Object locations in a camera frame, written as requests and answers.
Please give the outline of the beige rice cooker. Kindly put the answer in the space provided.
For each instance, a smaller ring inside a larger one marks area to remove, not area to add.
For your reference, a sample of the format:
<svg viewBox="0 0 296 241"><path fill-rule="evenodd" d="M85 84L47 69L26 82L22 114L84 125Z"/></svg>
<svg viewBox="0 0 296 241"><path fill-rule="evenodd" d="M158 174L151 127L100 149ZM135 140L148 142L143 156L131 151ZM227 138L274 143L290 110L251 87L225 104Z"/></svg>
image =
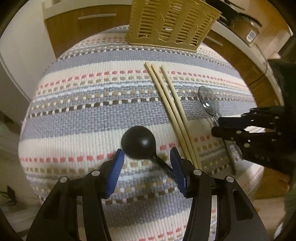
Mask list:
<svg viewBox="0 0 296 241"><path fill-rule="evenodd" d="M228 27L248 45L260 35L260 25L250 16L238 15L230 21Z"/></svg>

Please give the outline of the black plastic spoon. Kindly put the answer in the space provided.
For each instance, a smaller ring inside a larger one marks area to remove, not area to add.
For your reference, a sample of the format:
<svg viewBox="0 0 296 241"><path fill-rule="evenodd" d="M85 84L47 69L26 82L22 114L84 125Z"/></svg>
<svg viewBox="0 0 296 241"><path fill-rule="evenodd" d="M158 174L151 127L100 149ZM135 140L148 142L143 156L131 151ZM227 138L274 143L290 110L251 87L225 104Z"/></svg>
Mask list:
<svg viewBox="0 0 296 241"><path fill-rule="evenodd" d="M130 158L152 160L157 163L170 178L175 178L173 169L157 155L156 139L153 133L144 126L134 126L128 129L122 136L121 146Z"/></svg>

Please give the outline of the clear plastic spoon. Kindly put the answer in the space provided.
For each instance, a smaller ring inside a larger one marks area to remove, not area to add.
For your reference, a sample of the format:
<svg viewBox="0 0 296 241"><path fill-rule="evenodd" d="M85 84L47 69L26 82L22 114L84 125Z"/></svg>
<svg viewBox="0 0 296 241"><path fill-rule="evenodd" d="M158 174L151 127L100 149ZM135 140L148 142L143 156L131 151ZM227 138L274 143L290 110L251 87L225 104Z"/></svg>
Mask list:
<svg viewBox="0 0 296 241"><path fill-rule="evenodd" d="M204 110L208 113L208 115L210 115L210 117L213 119L214 121L214 125L218 126L218 112L217 112L217 108L215 105L215 99L214 96L211 94L210 90L208 88L206 88L205 86L201 86L198 89L198 97L200 99L200 102L204 108ZM222 140L225 149L226 149L226 153L227 153L227 157L230 161L230 167L231 167L231 171L233 175L236 175L236 169L235 169L235 163L233 158L230 155L230 151L228 146L226 145L225 141Z"/></svg>

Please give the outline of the striped woven table mat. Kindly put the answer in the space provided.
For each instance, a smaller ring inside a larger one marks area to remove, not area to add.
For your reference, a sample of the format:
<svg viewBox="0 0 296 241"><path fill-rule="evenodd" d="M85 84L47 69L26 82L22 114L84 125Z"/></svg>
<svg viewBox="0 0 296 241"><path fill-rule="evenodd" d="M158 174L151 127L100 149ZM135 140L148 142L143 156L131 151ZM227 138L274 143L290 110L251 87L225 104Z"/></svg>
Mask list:
<svg viewBox="0 0 296 241"><path fill-rule="evenodd" d="M239 116L256 107L239 73L206 45L196 53L136 47L125 41L128 26L113 28L74 45L44 72L27 110L18 156L41 203L62 176L84 177L110 160L123 134L145 126L157 153L168 160L181 144L145 63L165 65L189 121L203 171L231 175L220 138L198 88L214 92L221 116ZM192 199L180 193L150 160L125 163L103 208L112 240L182 240Z"/></svg>

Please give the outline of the tan plastic utensil basket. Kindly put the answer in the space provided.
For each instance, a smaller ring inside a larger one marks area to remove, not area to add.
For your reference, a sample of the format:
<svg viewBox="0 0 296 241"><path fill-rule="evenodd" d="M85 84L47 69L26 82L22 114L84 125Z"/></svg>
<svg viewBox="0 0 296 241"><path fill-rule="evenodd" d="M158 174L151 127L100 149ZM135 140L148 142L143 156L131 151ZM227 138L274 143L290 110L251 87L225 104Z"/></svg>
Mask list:
<svg viewBox="0 0 296 241"><path fill-rule="evenodd" d="M221 12L204 1L133 1L131 45L195 52Z"/></svg>

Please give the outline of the wooden chopstick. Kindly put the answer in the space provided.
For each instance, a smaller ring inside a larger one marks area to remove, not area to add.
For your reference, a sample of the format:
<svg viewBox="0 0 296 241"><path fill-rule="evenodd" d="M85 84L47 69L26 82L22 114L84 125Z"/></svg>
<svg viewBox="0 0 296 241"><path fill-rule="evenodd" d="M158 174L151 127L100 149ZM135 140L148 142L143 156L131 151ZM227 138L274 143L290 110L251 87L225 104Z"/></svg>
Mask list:
<svg viewBox="0 0 296 241"><path fill-rule="evenodd" d="M183 120L177 110L175 102L164 82L162 79L159 70L156 65L145 63L145 67L147 68L149 74L152 76L152 80L157 87L157 90L163 100L165 105L166 111L171 118L175 133L180 141L182 150L185 154L185 157L188 158L194 165L195 168L199 168L198 162L196 160L196 155L194 149L192 147L190 138L186 131L186 128L183 124Z"/></svg>
<svg viewBox="0 0 296 241"><path fill-rule="evenodd" d="M190 155L189 150L187 148L185 139L184 139L183 134L182 134L182 132L180 130L180 127L179 127L179 125L177 123L175 115L174 115L174 113L173 113L173 111L171 109L169 101L168 101L168 99L167 99L167 97L166 97L166 95L165 95L165 93L164 93L164 91L163 91L163 89L162 89L162 87L160 85L160 82L158 81L158 78L156 77L156 75L153 72L153 70L152 70L151 66L149 65L149 63L146 62L144 64L144 66L147 69L148 73L150 74L150 76L151 76L151 78L152 78L152 80L153 80L153 82L154 82L154 84L155 84L155 86L156 86L156 88L157 88L157 90L159 92L159 95L160 95L160 97L161 97L161 99L162 99L162 101L163 101L163 103L165 105L166 111L168 112L168 115L169 115L169 117L171 119L171 122L172 122L173 127L174 127L174 131L175 131L175 133L176 133L176 135L177 135L177 137L178 137L178 139L180 141L180 144L181 144L182 150L183 150L183 152L185 154L185 157L189 161L191 161L191 155Z"/></svg>
<svg viewBox="0 0 296 241"><path fill-rule="evenodd" d="M171 109L175 115L175 118L177 120L177 123L180 127L180 130L183 134L183 137L185 139L187 148L189 150L189 153L191 155L191 160L194 164L194 167L196 169L202 169L202 164L200 161L199 153L197 151L197 148L195 147L194 138L189 134L189 123L185 114L185 111L182 107L181 101L179 99L179 96L177 94L177 91L168 75L168 71L165 67L165 65L161 65L161 71L165 78L166 83L169 87L166 86L165 82L163 81L162 86L165 92L165 95L169 101L169 104L171 106Z"/></svg>

